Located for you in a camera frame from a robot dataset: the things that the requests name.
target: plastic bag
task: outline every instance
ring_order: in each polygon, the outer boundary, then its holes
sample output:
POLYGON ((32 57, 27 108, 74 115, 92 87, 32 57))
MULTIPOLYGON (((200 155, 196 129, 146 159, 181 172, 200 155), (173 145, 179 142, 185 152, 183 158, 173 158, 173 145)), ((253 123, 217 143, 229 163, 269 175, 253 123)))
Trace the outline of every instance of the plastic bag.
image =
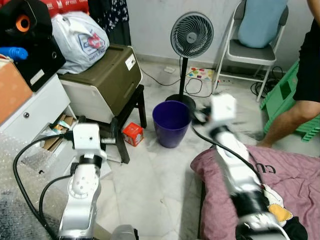
POLYGON ((102 58, 110 45, 106 32, 84 12, 57 14, 51 21, 53 36, 66 60, 59 74, 82 73, 102 58))

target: fan base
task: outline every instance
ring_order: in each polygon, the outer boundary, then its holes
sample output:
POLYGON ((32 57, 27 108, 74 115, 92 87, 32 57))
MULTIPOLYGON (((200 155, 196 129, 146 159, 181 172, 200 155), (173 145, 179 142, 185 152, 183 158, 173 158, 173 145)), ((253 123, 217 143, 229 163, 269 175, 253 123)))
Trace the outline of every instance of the fan base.
MULTIPOLYGON (((174 94, 174 95, 168 96, 166 98, 166 101, 179 101, 180 102, 179 94, 174 94)), ((195 101, 187 95, 182 96, 181 102, 184 103, 185 105, 187 105, 191 112, 193 112, 196 109, 195 101)))

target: bed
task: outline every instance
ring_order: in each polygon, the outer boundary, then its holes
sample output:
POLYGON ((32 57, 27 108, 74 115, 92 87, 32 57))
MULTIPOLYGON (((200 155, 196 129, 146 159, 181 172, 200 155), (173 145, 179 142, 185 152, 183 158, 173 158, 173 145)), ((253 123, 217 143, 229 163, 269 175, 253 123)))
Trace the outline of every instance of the bed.
MULTIPOLYGON (((292 213, 292 218, 283 222, 291 240, 319 240, 320 158, 255 146, 248 146, 248 150, 257 162, 251 159, 250 163, 263 182, 278 193, 283 207, 292 213)), ((235 240, 238 219, 215 154, 210 148, 190 165, 203 181, 198 238, 235 240)))

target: blue cushion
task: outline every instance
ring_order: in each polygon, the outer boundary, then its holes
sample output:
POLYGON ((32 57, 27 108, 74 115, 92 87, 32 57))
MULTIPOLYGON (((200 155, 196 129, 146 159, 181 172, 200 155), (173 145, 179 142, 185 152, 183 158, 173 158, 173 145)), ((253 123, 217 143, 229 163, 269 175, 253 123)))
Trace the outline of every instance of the blue cushion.
POLYGON ((246 0, 238 31, 239 41, 249 48, 264 48, 276 36, 288 0, 246 0))

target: green plastic crate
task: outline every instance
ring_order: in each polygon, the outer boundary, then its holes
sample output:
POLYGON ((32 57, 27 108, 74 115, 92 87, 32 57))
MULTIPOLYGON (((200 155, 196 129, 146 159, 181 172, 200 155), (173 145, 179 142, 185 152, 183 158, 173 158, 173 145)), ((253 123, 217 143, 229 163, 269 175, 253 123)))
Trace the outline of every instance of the green plastic crate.
MULTIPOLYGON (((293 97, 298 83, 298 69, 299 62, 297 61, 261 103, 260 109, 265 110, 269 117, 268 122, 263 128, 265 133, 269 131, 271 124, 277 116, 289 110, 295 104, 296 101, 293 97)), ((302 137, 303 142, 310 141, 320 132, 320 115, 302 124, 296 131, 304 134, 302 137)))

